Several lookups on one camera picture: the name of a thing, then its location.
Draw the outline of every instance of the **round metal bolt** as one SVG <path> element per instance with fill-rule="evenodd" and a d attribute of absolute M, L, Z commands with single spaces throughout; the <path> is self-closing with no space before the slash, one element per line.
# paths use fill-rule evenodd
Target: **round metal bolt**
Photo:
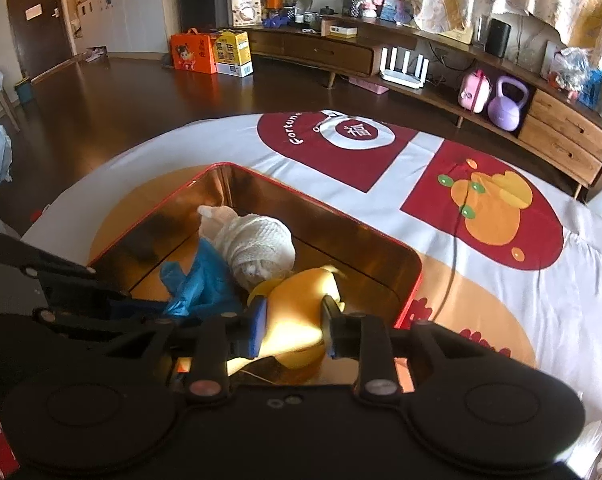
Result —
<path fill-rule="evenodd" d="M 53 323 L 56 321 L 56 316 L 51 310 L 41 310 L 38 316 L 46 323 Z"/>
<path fill-rule="evenodd" d="M 275 410 L 277 410 L 279 408 L 283 408 L 283 406 L 286 405 L 286 403 L 283 402 L 281 399 L 268 399 L 266 401 L 266 404 L 268 406 L 270 406 L 271 408 L 274 408 Z"/>
<path fill-rule="evenodd" d="M 301 404 L 303 399 L 298 395 L 289 395 L 286 397 L 286 404 Z"/>
<path fill-rule="evenodd" d="M 190 384 L 190 393 L 199 397 L 214 397 L 221 393 L 221 384 L 209 379 L 199 379 Z"/>
<path fill-rule="evenodd" d="M 394 394 L 398 386 L 395 381 L 390 381 L 389 379 L 372 379 L 366 383 L 365 388 L 369 394 L 388 396 Z"/>

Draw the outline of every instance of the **dark brown floor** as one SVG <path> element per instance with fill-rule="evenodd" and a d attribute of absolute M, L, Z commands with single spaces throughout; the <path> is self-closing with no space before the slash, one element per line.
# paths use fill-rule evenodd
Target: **dark brown floor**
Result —
<path fill-rule="evenodd" d="M 395 92 L 377 96 L 327 74 L 257 59 L 241 79 L 165 69 L 158 62 L 103 59 L 63 68 L 34 85 L 17 111 L 22 131 L 3 118 L 13 142 L 12 183 L 0 185 L 0 216 L 23 234 L 31 214 L 115 155 L 191 121 L 257 112 L 330 108 L 409 126 L 498 156 L 554 186 L 574 182 L 520 147 L 474 124 Z"/>

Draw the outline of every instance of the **cylindrical speaker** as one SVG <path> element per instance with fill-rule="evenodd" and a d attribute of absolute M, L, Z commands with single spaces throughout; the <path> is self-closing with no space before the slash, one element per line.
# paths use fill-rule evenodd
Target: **cylindrical speaker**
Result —
<path fill-rule="evenodd" d="M 496 57 L 505 56 L 505 49 L 510 39 L 510 25 L 494 18 L 490 20 L 488 38 L 486 39 L 486 52 Z"/>

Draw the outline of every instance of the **trash can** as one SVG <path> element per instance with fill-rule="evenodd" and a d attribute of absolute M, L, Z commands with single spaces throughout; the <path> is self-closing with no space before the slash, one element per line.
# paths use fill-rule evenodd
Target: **trash can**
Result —
<path fill-rule="evenodd" d="M 32 81 L 29 77 L 24 77 L 14 85 L 14 90 L 18 96 L 18 102 L 22 105 L 27 103 L 28 101 L 33 100 L 34 96 L 32 94 Z"/>

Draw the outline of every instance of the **kettlebell handle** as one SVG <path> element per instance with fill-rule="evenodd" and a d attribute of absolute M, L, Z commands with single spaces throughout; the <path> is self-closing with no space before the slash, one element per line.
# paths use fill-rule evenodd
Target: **kettlebell handle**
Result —
<path fill-rule="evenodd" d="M 518 81 L 517 79 L 508 77 L 507 75 L 503 75 L 497 81 L 497 97 L 504 96 L 504 89 L 502 88 L 504 83 L 509 83 L 512 86 L 516 86 L 519 90 L 523 92 L 523 99 L 521 99 L 521 101 L 517 103 L 517 108 L 521 110 L 521 108 L 523 108 L 523 105 L 526 104 L 526 101 L 528 100 L 528 97 L 530 95 L 530 92 L 528 92 L 528 87 L 526 87 L 521 81 Z"/>

